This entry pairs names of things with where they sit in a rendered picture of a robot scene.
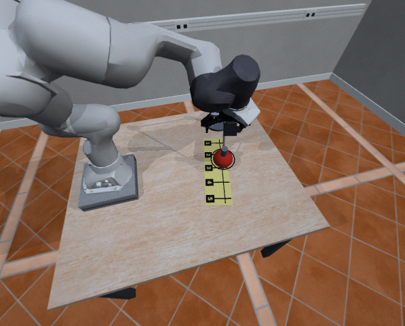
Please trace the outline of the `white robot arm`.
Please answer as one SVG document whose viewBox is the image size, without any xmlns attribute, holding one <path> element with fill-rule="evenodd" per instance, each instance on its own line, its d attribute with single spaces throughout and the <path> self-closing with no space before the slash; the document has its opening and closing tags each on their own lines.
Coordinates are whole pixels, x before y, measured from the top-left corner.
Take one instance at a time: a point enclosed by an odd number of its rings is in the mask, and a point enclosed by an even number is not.
<svg viewBox="0 0 405 326">
<path fill-rule="evenodd" d="M 223 111 L 244 126 L 260 114 L 251 97 L 261 72 L 250 56 L 236 56 L 222 69 L 213 43 L 148 22 L 118 22 L 64 0 L 0 0 L 0 116 L 26 117 L 51 136 L 87 138 L 85 193 L 120 192 L 133 174 L 113 142 L 117 110 L 72 103 L 53 81 L 65 75 L 127 89 L 157 56 L 185 66 L 201 111 Z"/>
</svg>

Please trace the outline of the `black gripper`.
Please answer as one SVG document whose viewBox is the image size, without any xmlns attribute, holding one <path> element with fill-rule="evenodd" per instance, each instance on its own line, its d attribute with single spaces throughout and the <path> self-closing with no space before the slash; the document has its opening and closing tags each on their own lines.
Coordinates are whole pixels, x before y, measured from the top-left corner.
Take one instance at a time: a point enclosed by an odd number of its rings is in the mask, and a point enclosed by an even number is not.
<svg viewBox="0 0 405 326">
<path fill-rule="evenodd" d="M 244 126 L 241 122 L 239 122 L 235 118 L 223 113 L 223 111 L 219 111 L 218 113 L 210 112 L 204 119 L 201 120 L 201 127 L 205 127 L 206 133 L 208 133 L 209 126 L 216 124 L 216 123 L 225 122 L 225 121 L 228 121 L 228 122 L 235 121 L 235 123 L 237 122 L 239 124 L 239 126 L 241 126 L 241 131 L 243 130 L 243 128 L 246 128 L 246 126 Z"/>
</svg>

